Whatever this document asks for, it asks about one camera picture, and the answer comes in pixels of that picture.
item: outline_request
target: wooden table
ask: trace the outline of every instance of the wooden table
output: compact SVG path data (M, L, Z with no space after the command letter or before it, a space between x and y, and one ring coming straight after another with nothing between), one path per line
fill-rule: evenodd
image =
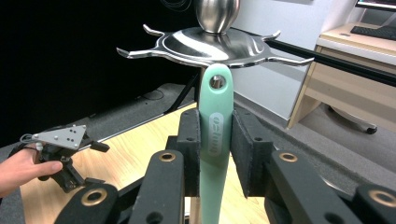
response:
M396 76L396 41L354 35L354 25L376 28L350 23L330 30L320 35L316 51ZM396 88L320 63L312 63L307 72L288 128L321 103L396 132Z
M196 104L189 105L106 140L104 143L110 146L107 153L85 149L75 154L75 168L83 177L103 179L117 189L124 188L145 174L151 155L165 149L169 135L177 135L181 112L194 107ZM35 179L22 186L26 223L53 223L76 192L64 193L52 179ZM268 223L263 198L243 196L233 160L228 168L220 223Z

